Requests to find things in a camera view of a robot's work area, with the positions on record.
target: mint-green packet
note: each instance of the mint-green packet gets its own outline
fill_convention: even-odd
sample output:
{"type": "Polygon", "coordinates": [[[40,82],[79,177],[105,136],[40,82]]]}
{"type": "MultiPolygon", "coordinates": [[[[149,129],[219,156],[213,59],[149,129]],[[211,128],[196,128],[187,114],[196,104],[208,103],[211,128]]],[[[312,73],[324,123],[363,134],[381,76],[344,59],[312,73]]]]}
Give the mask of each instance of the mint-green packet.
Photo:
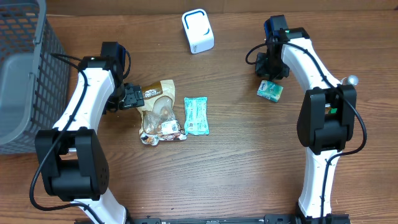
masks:
{"type": "Polygon", "coordinates": [[[207,97],[184,98],[185,133],[200,135],[209,134],[207,122],[207,97]]]}
{"type": "Polygon", "coordinates": [[[260,87],[257,91],[257,95],[262,96],[273,102],[278,102],[283,89],[284,88],[280,85],[276,85],[273,82],[263,80],[261,81],[260,87]]]}

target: label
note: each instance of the label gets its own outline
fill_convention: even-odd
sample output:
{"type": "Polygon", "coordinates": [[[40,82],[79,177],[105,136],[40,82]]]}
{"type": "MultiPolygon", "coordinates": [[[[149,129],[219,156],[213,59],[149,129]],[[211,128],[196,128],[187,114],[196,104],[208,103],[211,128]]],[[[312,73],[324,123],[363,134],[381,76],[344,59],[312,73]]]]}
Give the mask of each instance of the label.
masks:
{"type": "Polygon", "coordinates": [[[262,81],[259,90],[260,90],[260,91],[265,91],[265,90],[267,89],[267,87],[268,87],[268,83],[262,81]]]}
{"type": "Polygon", "coordinates": [[[177,121],[168,121],[162,123],[162,134],[173,134],[178,132],[177,121]]]}
{"type": "Polygon", "coordinates": [[[150,86],[142,88],[142,95],[145,100],[151,99],[152,97],[159,96],[163,93],[162,84],[155,82],[150,86]]]}

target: snack bag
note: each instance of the snack bag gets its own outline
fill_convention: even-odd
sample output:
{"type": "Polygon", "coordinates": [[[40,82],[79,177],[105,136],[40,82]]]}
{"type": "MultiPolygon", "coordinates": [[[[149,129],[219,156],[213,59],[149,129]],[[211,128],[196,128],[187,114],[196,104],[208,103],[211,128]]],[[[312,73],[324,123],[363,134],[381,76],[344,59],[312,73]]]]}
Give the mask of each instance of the snack bag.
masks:
{"type": "Polygon", "coordinates": [[[162,80],[142,88],[145,105],[138,107],[141,114],[142,143],[156,146],[159,141],[183,141],[185,131],[173,112],[175,87],[173,80],[162,80]]]}
{"type": "Polygon", "coordinates": [[[209,134],[207,123],[207,97],[187,98],[185,104],[185,125],[187,134],[209,134]]]}
{"type": "Polygon", "coordinates": [[[263,80],[261,81],[260,87],[257,91],[257,95],[277,103],[283,89],[284,88],[280,85],[276,85],[273,82],[263,80]]]}

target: black bracket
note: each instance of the black bracket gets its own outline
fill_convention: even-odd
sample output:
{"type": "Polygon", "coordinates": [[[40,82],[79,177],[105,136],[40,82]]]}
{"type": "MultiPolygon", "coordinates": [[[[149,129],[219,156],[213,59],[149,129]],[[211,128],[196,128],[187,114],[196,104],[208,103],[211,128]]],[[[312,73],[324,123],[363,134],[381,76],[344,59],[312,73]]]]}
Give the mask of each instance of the black bracket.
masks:
{"type": "Polygon", "coordinates": [[[135,218],[134,224],[162,224],[159,218],[135,218]]]}
{"type": "MultiPolygon", "coordinates": [[[[39,163],[42,163],[60,131],[40,130],[35,138],[39,163]]],[[[64,202],[78,198],[99,200],[109,185],[109,167],[94,129],[67,131],[51,152],[42,169],[45,191],[64,202]],[[76,148],[78,159],[62,160],[60,155],[76,148]]]]}
{"type": "MultiPolygon", "coordinates": [[[[356,91],[352,85],[338,85],[337,90],[355,108],[356,91]]],[[[304,147],[314,154],[322,151],[345,148],[354,132],[354,112],[332,89],[314,88],[305,92],[303,105],[297,121],[297,135],[304,147]],[[336,113],[325,114],[325,106],[336,113]]]]}
{"type": "Polygon", "coordinates": [[[269,81],[280,80],[289,76],[289,67],[282,61],[282,45],[273,42],[288,42],[295,38],[310,38],[304,28],[289,29],[284,15],[271,16],[264,23],[267,53],[259,52],[256,59],[255,73],[269,81]]]}
{"type": "Polygon", "coordinates": [[[322,218],[305,217],[302,213],[299,203],[296,203],[296,220],[300,220],[301,224],[351,224],[349,215],[327,214],[322,218]]]}
{"type": "Polygon", "coordinates": [[[265,224],[301,224],[295,215],[265,215],[265,224]]]}
{"type": "Polygon", "coordinates": [[[115,89],[108,98],[103,114],[106,111],[116,112],[144,106],[141,86],[123,83],[126,49],[117,42],[103,42],[100,57],[83,57],[79,68],[102,68],[112,73],[115,89]]]}

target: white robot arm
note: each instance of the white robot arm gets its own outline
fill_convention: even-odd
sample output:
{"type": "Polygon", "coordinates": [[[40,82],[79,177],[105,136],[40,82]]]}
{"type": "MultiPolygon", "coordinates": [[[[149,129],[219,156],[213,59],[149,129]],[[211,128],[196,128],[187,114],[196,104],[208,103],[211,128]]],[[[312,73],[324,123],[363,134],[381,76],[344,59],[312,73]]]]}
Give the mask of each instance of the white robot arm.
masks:
{"type": "MultiPolygon", "coordinates": [[[[75,92],[64,114],[52,130],[39,131],[35,139],[37,157],[43,163],[41,171],[47,193],[74,205],[79,204],[95,224],[130,222],[128,210],[108,189],[108,162],[96,137],[103,113],[144,105],[141,87],[123,83],[129,71],[123,75],[125,54],[129,56],[117,42],[104,42],[100,57],[84,57],[78,65],[80,72],[75,92]],[[73,121],[67,124],[76,108],[73,121]],[[65,128],[60,144],[51,152],[49,149],[55,144],[54,140],[65,128]],[[61,160],[59,155],[69,152],[76,152],[78,159],[61,160]]],[[[49,210],[37,204],[35,207],[49,210]]]]}
{"type": "MultiPolygon", "coordinates": [[[[312,47],[312,42],[310,39],[301,37],[297,39],[292,39],[289,42],[303,47],[304,49],[307,49],[316,58],[323,73],[334,87],[337,87],[337,85],[340,84],[340,81],[338,81],[332,74],[330,74],[330,72],[322,64],[321,60],[316,55],[312,47]]],[[[296,78],[304,92],[306,92],[307,90],[312,90],[315,87],[321,89],[330,88],[328,84],[326,84],[322,80],[322,77],[319,74],[311,58],[301,50],[289,45],[283,45],[281,56],[282,61],[292,70],[294,77],[296,78]]],[[[305,153],[306,164],[304,186],[301,196],[298,200],[298,205],[306,217],[319,218],[321,207],[320,197],[322,195],[322,184],[323,176],[325,174],[326,161],[338,152],[335,149],[323,151],[320,153],[320,155],[315,155],[309,147],[306,147],[305,153]]],[[[335,173],[337,160],[338,157],[332,161],[332,165],[328,170],[328,179],[326,182],[325,191],[325,206],[323,212],[324,214],[331,213],[330,194],[331,186],[333,185],[333,175],[335,173]]]]}

